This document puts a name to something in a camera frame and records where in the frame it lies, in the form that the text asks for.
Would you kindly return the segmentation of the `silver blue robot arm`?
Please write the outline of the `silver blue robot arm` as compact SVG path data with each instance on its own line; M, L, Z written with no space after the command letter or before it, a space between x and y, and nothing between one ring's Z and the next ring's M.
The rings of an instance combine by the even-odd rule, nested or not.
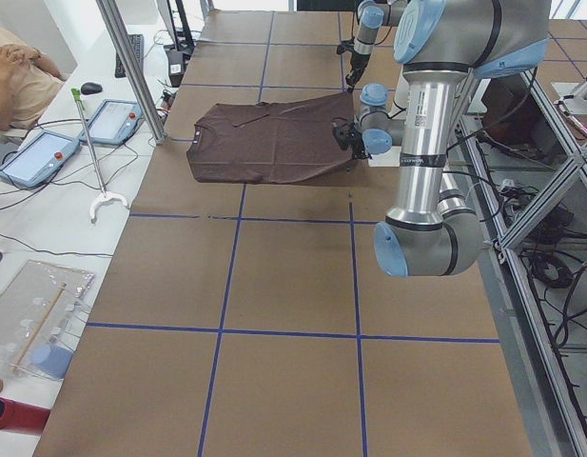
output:
M352 41L350 71L345 76L352 92L362 78L377 42L379 29L397 27L408 1L361 1L357 6L358 30Z
M374 250L388 275L445 276L477 259L477 214L445 174L455 125L455 95L466 79L480 81L537 67L548 48L546 1L395 1L359 4L359 28L346 81L362 76L382 27L397 33L393 54L408 86L401 119L388 116L385 89L362 89L357 125L368 154L401 145L393 207L374 231Z

